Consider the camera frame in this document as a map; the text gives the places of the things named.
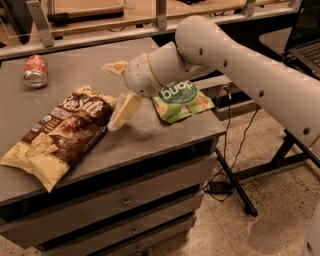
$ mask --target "snack bag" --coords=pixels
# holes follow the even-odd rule
[[[190,81],[173,82],[164,86],[161,92],[152,97],[152,101],[159,117],[167,123],[174,123],[214,107],[212,100]]]
[[[106,132],[117,98],[83,86],[42,118],[1,159],[36,176],[48,192]]]

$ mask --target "drawer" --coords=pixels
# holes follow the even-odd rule
[[[0,227],[0,234],[23,248],[42,244],[200,184],[212,173],[215,161],[215,155],[211,154],[147,174],[3,225]]]
[[[42,256],[88,255],[122,240],[138,236],[172,219],[194,212],[200,207],[202,197],[203,192],[191,194],[190,196],[116,223],[111,227],[105,227],[91,234],[78,237],[74,241],[43,252]]]
[[[182,218],[133,241],[119,244],[114,248],[102,250],[99,253],[93,253],[89,256],[128,256],[142,252],[161,241],[191,229],[194,226],[195,220],[196,218],[192,216]]]

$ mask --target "brown chip bag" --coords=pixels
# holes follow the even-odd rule
[[[50,192],[107,130],[117,99],[83,86],[39,121],[1,159],[36,176]]]

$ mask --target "red soda can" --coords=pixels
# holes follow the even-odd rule
[[[23,75],[24,82],[32,88],[40,88],[48,81],[48,62],[40,55],[27,59]]]

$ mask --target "floor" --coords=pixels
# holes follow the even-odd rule
[[[231,107],[226,150],[230,166],[256,107],[251,101]],[[220,109],[217,116],[227,127],[228,108]],[[233,171],[270,161],[283,137],[283,127],[260,109],[246,132]],[[218,148],[224,152],[224,137]],[[293,148],[289,154],[295,152],[298,150]],[[214,173],[219,170],[220,166],[217,166]],[[241,185],[257,209],[257,217],[244,212],[237,192],[228,198],[205,194],[201,208],[196,212],[195,226],[185,234],[153,246],[149,256],[301,255],[310,218],[320,199],[320,172],[315,165],[309,161],[298,163],[242,180]],[[33,256],[40,252],[33,248],[23,250],[0,237],[0,255]]]

